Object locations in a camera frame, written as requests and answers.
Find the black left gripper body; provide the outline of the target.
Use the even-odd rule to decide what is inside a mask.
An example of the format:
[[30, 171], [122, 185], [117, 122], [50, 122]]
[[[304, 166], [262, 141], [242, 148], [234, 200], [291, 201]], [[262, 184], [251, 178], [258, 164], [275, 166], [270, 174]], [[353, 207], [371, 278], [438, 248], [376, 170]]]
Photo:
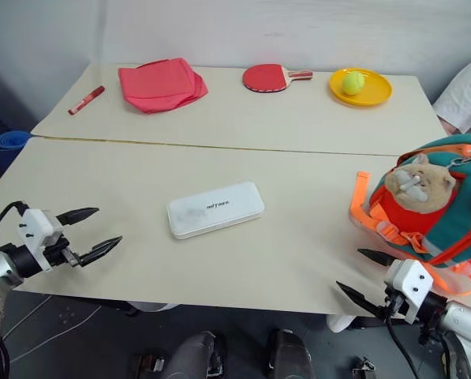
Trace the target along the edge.
[[70, 242], [61, 235], [55, 244], [43, 251], [43, 256], [51, 267], [68, 264], [72, 267], [80, 265], [80, 257], [69, 248]]

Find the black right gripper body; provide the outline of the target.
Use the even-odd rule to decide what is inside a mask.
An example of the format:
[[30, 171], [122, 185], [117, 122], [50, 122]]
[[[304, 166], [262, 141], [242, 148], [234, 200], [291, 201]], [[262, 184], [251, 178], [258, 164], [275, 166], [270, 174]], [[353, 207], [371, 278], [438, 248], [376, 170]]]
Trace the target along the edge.
[[411, 321], [412, 319], [408, 318], [409, 302], [406, 295], [393, 287], [386, 287], [384, 292], [386, 298], [382, 310], [382, 321], [386, 321], [395, 315], [403, 316], [406, 321]]

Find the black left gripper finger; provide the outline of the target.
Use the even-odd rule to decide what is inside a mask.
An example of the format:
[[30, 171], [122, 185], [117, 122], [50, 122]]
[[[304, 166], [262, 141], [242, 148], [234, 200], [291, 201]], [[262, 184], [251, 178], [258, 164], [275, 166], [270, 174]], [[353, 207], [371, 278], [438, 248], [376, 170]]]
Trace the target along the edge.
[[86, 266], [94, 261], [97, 261], [101, 257], [107, 255], [121, 240], [122, 236], [110, 238], [104, 242], [101, 242], [92, 247], [92, 249], [79, 257], [79, 266]]
[[62, 226], [70, 226], [86, 220], [98, 211], [99, 208], [96, 207], [79, 208], [57, 215], [56, 218]]

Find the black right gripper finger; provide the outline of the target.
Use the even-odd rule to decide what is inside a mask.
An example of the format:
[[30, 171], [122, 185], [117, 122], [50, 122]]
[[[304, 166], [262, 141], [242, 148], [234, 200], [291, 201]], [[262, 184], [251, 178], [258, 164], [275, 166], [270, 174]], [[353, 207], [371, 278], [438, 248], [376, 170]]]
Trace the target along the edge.
[[396, 260], [395, 257], [378, 250], [360, 248], [357, 252], [367, 257], [370, 261], [373, 261], [378, 265], [382, 265], [383, 267], [390, 267]]
[[347, 297], [362, 309], [368, 311], [371, 315], [378, 319], [385, 319], [387, 311], [385, 307], [376, 306], [375, 304], [368, 301], [365, 296], [354, 288], [345, 285], [339, 281], [336, 281], [337, 286], [344, 292]]

